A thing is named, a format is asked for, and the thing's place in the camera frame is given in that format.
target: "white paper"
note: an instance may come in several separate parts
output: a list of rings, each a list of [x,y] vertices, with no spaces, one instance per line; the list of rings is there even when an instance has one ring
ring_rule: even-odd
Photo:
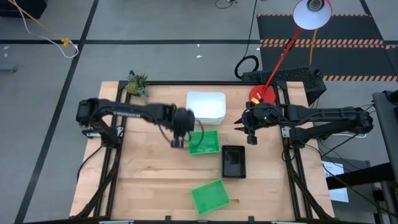
[[[324,162],[323,165],[331,172],[333,175],[344,174],[344,168],[342,164]],[[331,175],[324,169],[325,177],[331,177]],[[348,202],[347,188],[329,190],[330,199],[338,202]]]

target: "green plastic basket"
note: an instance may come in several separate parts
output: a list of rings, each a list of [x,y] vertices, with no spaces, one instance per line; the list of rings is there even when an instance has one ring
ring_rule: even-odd
[[[199,215],[204,215],[231,203],[221,179],[195,188],[191,194]]]
[[[218,131],[205,131],[203,133],[203,140],[200,145],[198,143],[201,139],[201,131],[194,132],[191,135],[189,142],[189,154],[200,155],[208,153],[216,153],[220,151],[220,143],[218,141]]]

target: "small plant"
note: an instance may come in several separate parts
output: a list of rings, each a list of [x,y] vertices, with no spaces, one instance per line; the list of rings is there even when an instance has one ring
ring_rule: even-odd
[[[148,104],[149,97],[149,92],[146,88],[146,86],[148,85],[147,77],[148,76],[145,75],[145,73],[141,75],[136,75],[132,70],[130,70],[129,84],[126,87],[128,93],[134,96],[141,97],[141,99],[144,100],[145,104]]]

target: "wooden tabletop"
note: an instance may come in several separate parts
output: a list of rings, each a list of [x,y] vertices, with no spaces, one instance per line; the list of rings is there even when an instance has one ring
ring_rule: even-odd
[[[103,82],[100,98],[115,100],[118,82]],[[290,102],[307,105],[302,83],[288,83]],[[221,154],[191,156],[188,151],[172,149],[157,126],[141,119],[127,119],[112,219],[117,220],[294,220],[292,200],[285,162],[281,159],[282,140],[279,127],[256,131],[257,146],[246,144],[246,135],[234,130],[251,86],[149,86],[150,102],[175,103],[184,107],[189,91],[217,91],[226,95],[226,117],[217,129],[221,145],[242,145],[246,148],[246,179],[223,179],[231,203],[219,210],[199,216],[190,194],[191,189],[221,178]],[[131,103],[141,103],[133,97]],[[104,120],[110,124],[111,117]],[[317,142],[309,145],[316,148]],[[88,140],[85,158],[100,145]],[[76,187],[71,215],[77,214],[98,188],[104,160],[102,150],[82,169]],[[307,187],[325,211],[334,216],[323,173],[322,162],[314,149],[301,150]],[[305,217],[302,194],[298,190],[301,216]],[[104,193],[101,213],[104,214],[108,193]]]

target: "black metal frame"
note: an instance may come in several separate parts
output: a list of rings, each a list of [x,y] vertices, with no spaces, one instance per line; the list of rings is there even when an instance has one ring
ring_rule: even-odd
[[[122,95],[123,95],[123,90],[127,85],[127,81],[119,81],[119,85],[118,85],[118,92],[116,93],[116,101],[120,102]],[[257,82],[241,82],[241,81],[232,81],[232,82],[219,82],[219,81],[213,81],[213,82],[209,82],[209,81],[180,81],[180,82],[169,82],[169,81],[151,81],[148,82],[149,85],[231,85],[231,86],[242,86],[242,85],[258,85]],[[272,84],[275,94],[277,96],[276,99],[276,104],[277,106],[279,106],[281,104],[280,102],[280,96],[279,96],[279,89],[282,90],[283,94],[284,94],[284,101],[285,103],[290,103],[290,99],[289,99],[289,94],[287,92],[287,84],[286,82],[277,82],[277,83],[273,83]],[[131,95],[130,94],[126,94],[126,98],[125,98],[125,102],[129,102],[131,99]],[[117,125],[117,118],[118,116],[114,115],[112,118],[112,122],[111,122],[111,126],[112,127],[116,127]],[[126,121],[127,118],[122,118],[121,121],[121,126],[125,129],[126,127]],[[284,147],[284,151],[285,152],[289,152],[291,150],[291,148],[289,147],[289,143],[287,141],[285,141],[282,137],[282,144]],[[118,178],[118,170],[119,170],[119,161],[121,158],[121,150],[123,147],[123,139],[122,139],[122,143],[121,145],[116,148],[116,149],[111,149],[111,148],[107,148],[106,149],[106,153],[105,153],[105,157],[104,157],[104,163],[103,163],[103,168],[102,168],[102,172],[101,172],[101,177],[100,177],[100,186],[102,183],[104,183],[105,178],[108,177],[108,169],[109,169],[109,163],[110,163],[110,158],[111,158],[111,153],[112,150],[116,151],[115,154],[115,159],[114,159],[114,163],[117,164],[117,169],[116,172],[109,174],[112,175],[112,181],[109,183],[110,188],[109,188],[109,197],[108,197],[108,201],[106,204],[106,212],[105,212],[105,216],[100,216],[100,211],[101,211],[101,204],[102,204],[102,197],[100,197],[95,205],[94,208],[94,213],[93,213],[93,217],[71,217],[68,220],[54,220],[54,221],[48,221],[48,222],[37,222],[36,224],[66,224],[66,223],[98,223],[99,220],[101,221],[110,221],[111,220],[111,213],[112,213],[112,208],[113,208],[113,201],[114,201],[114,194],[115,194],[115,190],[116,190],[116,181]],[[295,153],[295,160],[296,160],[296,165],[297,165],[297,172],[298,175],[300,177],[301,182],[304,183],[305,185],[305,174],[304,174],[304,169],[303,169],[303,164],[302,164],[302,159],[301,159],[301,155],[300,155],[300,150],[299,149],[294,149],[294,153]],[[289,153],[285,153],[285,160],[286,160],[286,168],[288,169],[289,166],[291,166],[292,164],[292,158],[290,156]],[[352,222],[341,222],[338,220],[320,220],[320,219],[314,219],[312,216],[312,208],[308,202],[308,200],[303,196],[303,202],[305,205],[305,213],[307,217],[301,217],[300,215],[300,206],[299,206],[299,201],[297,198],[297,190],[296,190],[296,183],[293,180],[293,178],[291,178],[291,176],[289,176],[289,187],[290,187],[290,194],[292,197],[292,207],[293,207],[293,211],[294,211],[294,215],[295,215],[295,221],[293,222],[304,222],[304,223],[309,223],[309,224],[319,224],[319,223],[331,223],[331,224],[353,224]],[[229,222],[229,221],[208,221],[208,220],[190,220],[190,221],[172,221],[170,216],[166,216],[165,220],[134,220],[134,223],[181,223],[181,224],[192,224],[192,223],[211,223],[211,224],[224,224],[224,223],[234,223],[234,224],[240,224],[240,223],[250,223],[250,224],[254,224],[254,223],[266,223],[266,224],[271,224],[271,223],[275,223],[275,222],[257,222],[254,220],[254,217],[248,217],[247,221],[241,221],[241,222]]]

